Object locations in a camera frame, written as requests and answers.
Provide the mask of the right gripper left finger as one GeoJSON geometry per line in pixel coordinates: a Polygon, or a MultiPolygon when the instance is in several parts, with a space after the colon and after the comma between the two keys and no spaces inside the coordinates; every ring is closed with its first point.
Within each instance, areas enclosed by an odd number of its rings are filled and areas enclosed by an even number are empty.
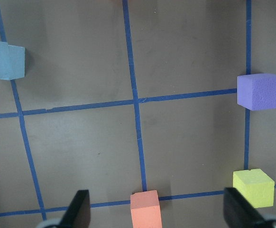
{"type": "Polygon", "coordinates": [[[59,228],[88,228],[91,221],[89,190],[78,190],[66,213],[58,224],[59,228]]]}

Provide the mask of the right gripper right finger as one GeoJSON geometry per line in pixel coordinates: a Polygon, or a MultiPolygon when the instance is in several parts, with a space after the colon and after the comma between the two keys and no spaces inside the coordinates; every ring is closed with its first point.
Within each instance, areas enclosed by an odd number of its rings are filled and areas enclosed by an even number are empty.
{"type": "Polygon", "coordinates": [[[236,188],[225,188],[223,195],[223,216],[229,228],[270,228],[256,209],[236,188]]]}

